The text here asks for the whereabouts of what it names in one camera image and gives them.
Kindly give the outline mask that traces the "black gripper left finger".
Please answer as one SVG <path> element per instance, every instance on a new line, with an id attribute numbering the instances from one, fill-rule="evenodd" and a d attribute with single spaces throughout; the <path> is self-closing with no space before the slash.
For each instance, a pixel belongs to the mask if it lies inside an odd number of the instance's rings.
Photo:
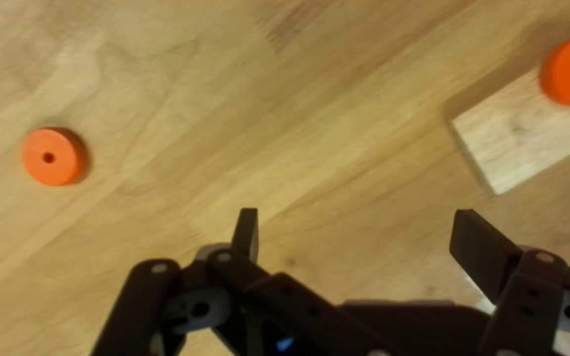
<path id="1" fill-rule="evenodd" d="M 243 208 L 237 216 L 237 224 L 232 236 L 232 250 L 249 262 L 259 256 L 259 212 L 255 208 Z"/>

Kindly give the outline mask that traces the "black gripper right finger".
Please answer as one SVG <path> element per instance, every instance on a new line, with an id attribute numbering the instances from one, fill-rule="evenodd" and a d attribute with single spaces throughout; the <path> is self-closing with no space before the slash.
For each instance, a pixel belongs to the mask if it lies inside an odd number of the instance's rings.
<path id="1" fill-rule="evenodd" d="M 457 210 L 449 254 L 477 289 L 497 303 L 519 266 L 522 250 L 475 210 Z"/>

